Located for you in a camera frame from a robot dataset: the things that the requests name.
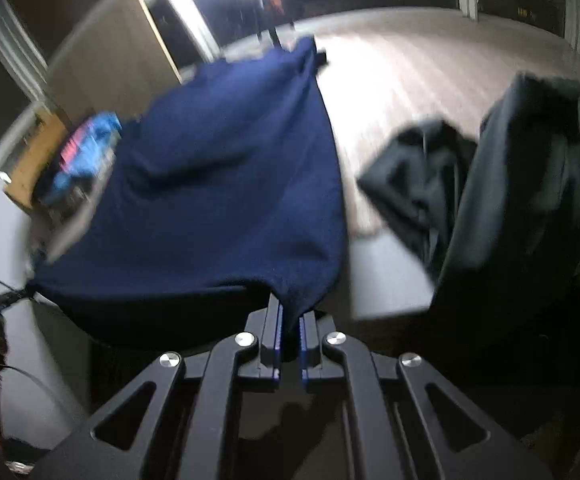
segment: black stand pole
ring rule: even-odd
[[[272,44],[276,48],[281,48],[281,41],[279,41],[279,36],[276,33],[275,26],[272,23],[272,19],[265,11],[265,5],[263,0],[257,0],[255,3],[255,16],[257,18],[257,27],[259,28],[259,38],[261,38],[261,27],[265,27],[270,34],[272,39]]]

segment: navy blue cloth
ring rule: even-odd
[[[33,290],[112,344],[229,335],[270,291],[293,325],[345,252],[320,59],[304,38],[293,52],[204,65],[125,124],[89,231],[37,270]]]

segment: cable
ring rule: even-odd
[[[0,280],[0,285],[3,285],[5,288],[9,288],[12,292],[18,292],[18,290],[16,288],[11,287],[7,283],[3,283],[1,280]]]
[[[19,372],[21,375],[26,376],[27,378],[29,378],[33,383],[35,383],[39,388],[41,388],[48,397],[50,397],[52,399],[52,401],[55,403],[56,407],[59,409],[59,411],[62,413],[62,415],[64,417],[66,417],[68,420],[71,420],[73,423],[77,423],[77,420],[75,420],[73,415],[70,415],[70,412],[67,410],[67,408],[63,405],[63,403],[59,400],[59,398],[56,396],[56,394],[50,389],[48,388],[45,384],[43,384],[39,379],[37,379],[35,376],[33,376],[31,373],[22,370],[21,368],[17,368],[16,366],[10,366],[10,365],[1,365],[0,364],[0,368],[7,368],[8,370],[14,370],[16,372]]]

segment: silver screw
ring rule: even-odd
[[[250,346],[254,343],[254,339],[254,334],[251,334],[250,332],[241,332],[234,336],[234,341],[236,341],[239,346]]]
[[[6,466],[10,471],[18,475],[27,476],[32,473],[33,465],[23,464],[21,462],[8,462],[6,461]]]
[[[401,362],[403,363],[403,366],[407,366],[408,368],[416,368],[421,364],[422,361],[423,360],[421,359],[420,355],[413,354],[412,352],[401,355]]]
[[[181,357],[179,357],[179,354],[175,354],[174,352],[166,352],[159,357],[159,362],[161,363],[161,366],[165,368],[174,368],[181,362]]]
[[[326,335],[326,341],[330,343],[330,345],[340,345],[345,343],[346,336],[343,332],[330,332]]]

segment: black metal bracket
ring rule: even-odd
[[[278,383],[281,319],[282,307],[271,297],[267,309],[249,316],[243,333],[223,339],[211,351],[183,359],[174,352],[163,354],[36,464],[31,478],[230,478],[241,393],[272,391]],[[352,478],[552,478],[419,356],[395,359],[370,352],[359,340],[337,332],[332,318],[322,313],[303,316],[298,332],[304,384],[342,404]],[[125,445],[109,442],[106,425],[140,397],[145,412],[134,436]],[[185,406],[173,408],[174,399]],[[176,422],[173,437],[163,436],[166,420]]]
[[[337,332],[329,316],[299,324],[303,378],[336,384],[349,463],[360,479],[548,480],[547,468],[415,354],[391,358]]]

